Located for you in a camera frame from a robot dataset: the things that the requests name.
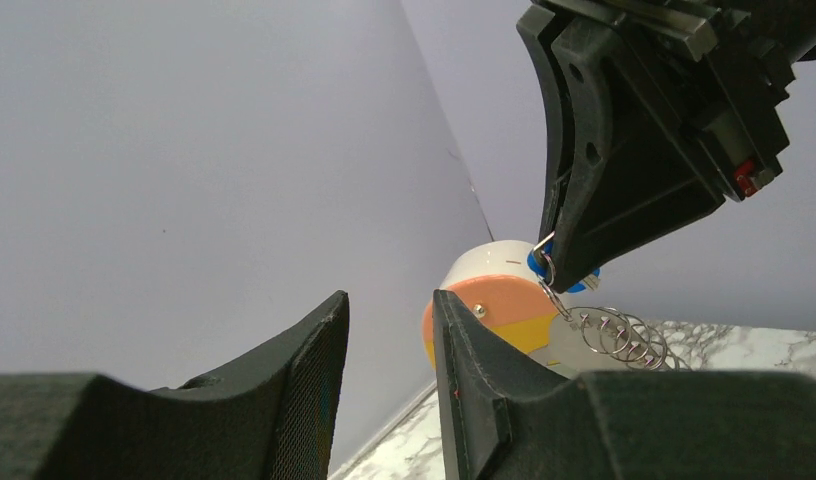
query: marble surface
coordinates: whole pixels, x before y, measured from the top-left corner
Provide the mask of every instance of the marble surface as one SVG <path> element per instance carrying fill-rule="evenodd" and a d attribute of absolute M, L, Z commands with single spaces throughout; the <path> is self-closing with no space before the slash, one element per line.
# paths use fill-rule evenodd
<path fill-rule="evenodd" d="M 648 322 L 694 369 L 790 370 L 816 378 L 816 333 Z M 444 480 L 437 392 L 334 480 Z"/>

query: blue clip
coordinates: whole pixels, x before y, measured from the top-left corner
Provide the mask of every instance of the blue clip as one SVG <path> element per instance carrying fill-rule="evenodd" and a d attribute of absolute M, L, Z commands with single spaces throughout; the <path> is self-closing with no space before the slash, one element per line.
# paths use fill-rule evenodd
<path fill-rule="evenodd" d="M 547 242 L 543 248 L 543 252 L 548 254 L 550 250 L 552 250 L 552 242 Z M 535 260 L 534 255 L 532 255 L 532 252 L 529 252 L 529 258 L 526 260 L 526 264 L 529 266 L 529 270 L 535 272 L 541 278 L 546 278 L 546 269 L 538 265 L 537 260 Z M 594 270 L 593 274 L 599 278 L 599 269 L 597 268 Z M 570 287 L 566 293 L 579 293 L 585 291 L 586 289 L 585 284 L 579 282 Z"/>

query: gray wall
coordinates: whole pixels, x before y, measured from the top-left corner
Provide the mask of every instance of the gray wall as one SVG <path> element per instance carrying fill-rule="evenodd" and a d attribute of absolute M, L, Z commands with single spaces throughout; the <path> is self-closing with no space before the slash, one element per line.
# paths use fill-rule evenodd
<path fill-rule="evenodd" d="M 406 0 L 494 237 L 535 241 L 543 106 L 515 31 L 528 0 Z M 816 62 L 780 108 L 785 173 L 743 204 L 608 264 L 590 301 L 649 317 L 816 329 Z"/>
<path fill-rule="evenodd" d="M 489 239 L 453 156 L 398 2 L 0 2 L 0 372 L 177 386 L 345 289 L 336 468 Z"/>

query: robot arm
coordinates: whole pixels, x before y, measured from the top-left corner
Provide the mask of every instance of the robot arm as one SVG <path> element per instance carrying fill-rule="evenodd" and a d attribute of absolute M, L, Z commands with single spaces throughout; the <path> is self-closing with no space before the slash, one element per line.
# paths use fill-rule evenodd
<path fill-rule="evenodd" d="M 782 173 L 775 107 L 816 57 L 816 0 L 533 0 L 517 28 L 546 111 L 553 290 Z"/>

